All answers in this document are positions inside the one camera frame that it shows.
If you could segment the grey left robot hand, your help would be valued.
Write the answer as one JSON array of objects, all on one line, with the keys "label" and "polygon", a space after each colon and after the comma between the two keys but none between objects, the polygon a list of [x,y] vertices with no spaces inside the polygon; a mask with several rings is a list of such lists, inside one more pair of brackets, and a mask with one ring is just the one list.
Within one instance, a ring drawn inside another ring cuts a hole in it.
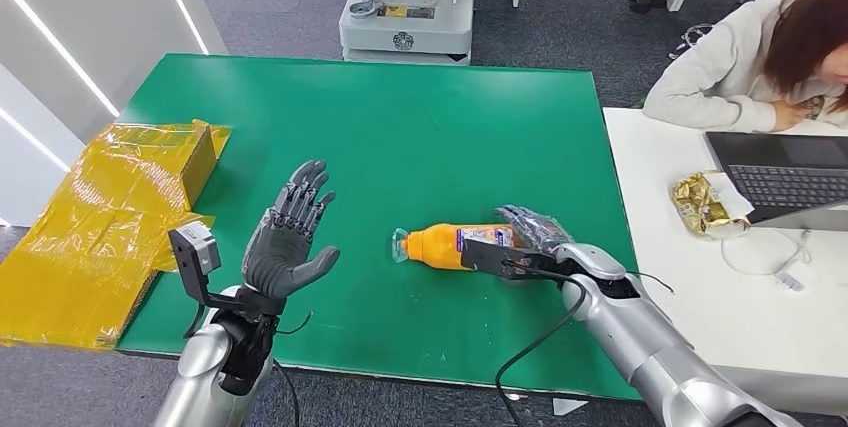
[{"label": "grey left robot hand", "polygon": [[244,285],[284,299],[334,267],[339,248],[311,253],[317,227],[335,198],[333,191],[321,192],[328,178],[324,160],[309,160],[292,173],[248,242],[241,265]]}]

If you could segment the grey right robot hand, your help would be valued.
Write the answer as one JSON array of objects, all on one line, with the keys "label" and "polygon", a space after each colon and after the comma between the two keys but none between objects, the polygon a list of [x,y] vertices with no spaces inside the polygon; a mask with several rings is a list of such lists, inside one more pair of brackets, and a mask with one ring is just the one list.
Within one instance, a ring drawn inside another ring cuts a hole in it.
[{"label": "grey right robot hand", "polygon": [[553,217],[511,204],[500,206],[495,212],[507,221],[523,246],[549,254],[558,263],[575,261],[598,279],[624,278],[626,271],[615,258],[600,247],[576,242]]}]

